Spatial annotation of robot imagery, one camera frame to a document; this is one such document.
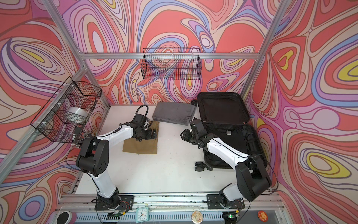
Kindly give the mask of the khaki shorts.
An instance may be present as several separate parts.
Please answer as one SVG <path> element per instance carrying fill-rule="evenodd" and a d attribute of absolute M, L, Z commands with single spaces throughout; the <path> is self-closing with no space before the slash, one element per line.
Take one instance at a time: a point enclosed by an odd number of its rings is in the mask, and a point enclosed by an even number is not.
<path fill-rule="evenodd" d="M 123 152 L 143 155 L 156 155 L 158 149 L 158 137 L 141 142 L 130 138 L 124 141 Z"/>

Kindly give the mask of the black shirt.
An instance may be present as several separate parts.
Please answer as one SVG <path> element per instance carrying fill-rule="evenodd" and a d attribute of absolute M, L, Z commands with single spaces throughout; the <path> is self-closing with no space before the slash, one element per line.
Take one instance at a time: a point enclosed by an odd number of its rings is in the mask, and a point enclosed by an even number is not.
<path fill-rule="evenodd" d="M 225 127 L 218 127 L 213 124 L 204 124 L 208 133 L 213 133 L 217 135 L 223 142 L 229 146 L 239 150 L 241 152 L 246 152 L 247 142 L 245 138 L 246 132 L 243 127 L 230 127 L 226 129 Z"/>

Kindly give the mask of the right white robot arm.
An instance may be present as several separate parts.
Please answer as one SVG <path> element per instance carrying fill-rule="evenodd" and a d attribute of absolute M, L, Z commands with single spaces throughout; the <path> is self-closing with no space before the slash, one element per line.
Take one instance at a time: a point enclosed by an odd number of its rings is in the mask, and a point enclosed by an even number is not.
<path fill-rule="evenodd" d="M 195 163 L 195 170 L 230 169 L 235 171 L 236 182 L 230 183 L 216 195 L 208 195 L 207 203 L 210 209 L 217 206 L 231 208 L 236 200 L 254 201 L 265 190 L 271 187 L 272 181 L 266 167 L 266 157 L 258 152 L 256 135 L 250 135 L 247 140 L 237 139 L 239 149 L 236 149 L 215 133 L 208 132 L 199 119 L 190 123 L 191 128 L 181 133 L 182 140 L 202 148 L 204 161 Z"/>

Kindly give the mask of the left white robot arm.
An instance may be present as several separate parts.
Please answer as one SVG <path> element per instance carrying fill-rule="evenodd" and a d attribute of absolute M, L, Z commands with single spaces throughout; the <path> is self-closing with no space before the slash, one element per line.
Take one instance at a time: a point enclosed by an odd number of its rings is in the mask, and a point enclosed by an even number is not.
<path fill-rule="evenodd" d="M 132 121 L 97 137 L 85 138 L 76 159 L 76 166 L 90 176 L 97 189 L 96 207 L 101 210 L 115 210 L 120 206 L 118 188 L 113 184 L 107 171 L 110 147 L 127 139 L 154 140 L 156 130 L 146 115 L 135 114 Z"/>

